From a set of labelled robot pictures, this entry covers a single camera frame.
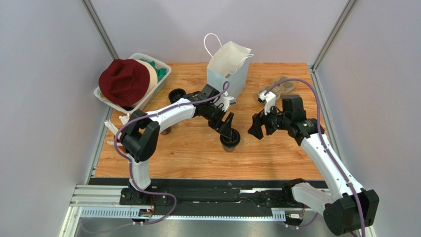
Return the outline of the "white paper bag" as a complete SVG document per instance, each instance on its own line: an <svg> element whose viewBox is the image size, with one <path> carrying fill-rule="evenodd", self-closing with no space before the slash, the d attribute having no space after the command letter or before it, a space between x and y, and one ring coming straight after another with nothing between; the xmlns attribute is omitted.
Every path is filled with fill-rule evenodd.
<svg viewBox="0 0 421 237"><path fill-rule="evenodd" d="M228 81L228 95L238 98L246 86L252 50L232 41L219 45L216 53L210 53L207 84L222 91L224 83Z"/></svg>

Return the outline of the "stack of black cups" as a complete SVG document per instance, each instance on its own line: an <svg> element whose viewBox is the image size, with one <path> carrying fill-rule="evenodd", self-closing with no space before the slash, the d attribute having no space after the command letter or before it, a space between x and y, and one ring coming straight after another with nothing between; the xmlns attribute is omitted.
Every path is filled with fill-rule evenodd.
<svg viewBox="0 0 421 237"><path fill-rule="evenodd" d="M168 135L171 132L172 127L169 126L166 129L164 129L163 131L161 131L162 135Z"/></svg>

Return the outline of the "brown coffee cup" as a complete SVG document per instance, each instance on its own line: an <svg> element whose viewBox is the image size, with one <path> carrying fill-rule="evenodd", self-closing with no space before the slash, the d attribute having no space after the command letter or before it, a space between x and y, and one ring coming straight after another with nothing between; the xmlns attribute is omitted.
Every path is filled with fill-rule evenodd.
<svg viewBox="0 0 421 237"><path fill-rule="evenodd" d="M232 151L234 151L236 149L236 146L225 146L225 145L222 145L222 147L227 152L232 152Z"/></svg>

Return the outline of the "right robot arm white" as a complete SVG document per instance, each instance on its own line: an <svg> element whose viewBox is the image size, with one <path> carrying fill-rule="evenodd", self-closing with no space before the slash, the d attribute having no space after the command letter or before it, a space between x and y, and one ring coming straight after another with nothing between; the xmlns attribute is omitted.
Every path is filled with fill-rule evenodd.
<svg viewBox="0 0 421 237"><path fill-rule="evenodd" d="M336 236L363 230L373 225L379 204L374 190L366 190L350 174L338 155L331 149L328 138L317 119L307 118L299 95L282 98L282 109L275 106L276 95L264 91L258 96L264 109L253 115L248 133L262 139L276 130L285 130L311 157L327 186L325 193L299 178L284 185L286 201L302 203L320 214Z"/></svg>

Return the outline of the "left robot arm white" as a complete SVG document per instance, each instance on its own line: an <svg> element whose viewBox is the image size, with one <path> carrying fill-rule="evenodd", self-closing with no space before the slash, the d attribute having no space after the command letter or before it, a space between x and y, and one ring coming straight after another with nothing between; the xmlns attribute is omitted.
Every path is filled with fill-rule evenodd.
<svg viewBox="0 0 421 237"><path fill-rule="evenodd" d="M115 135L120 142L122 157L129 162L130 185L138 192L149 194L151 184L149 158L154 154L159 135L173 125L197 116L208 121L208 126L220 135L223 148L230 152L240 143L239 132L232 128L234 114L228 112L236 99L228 95L230 83L223 84L222 91L207 84L201 91L186 94L175 89L170 93L171 105L144 113L136 111Z"/></svg>

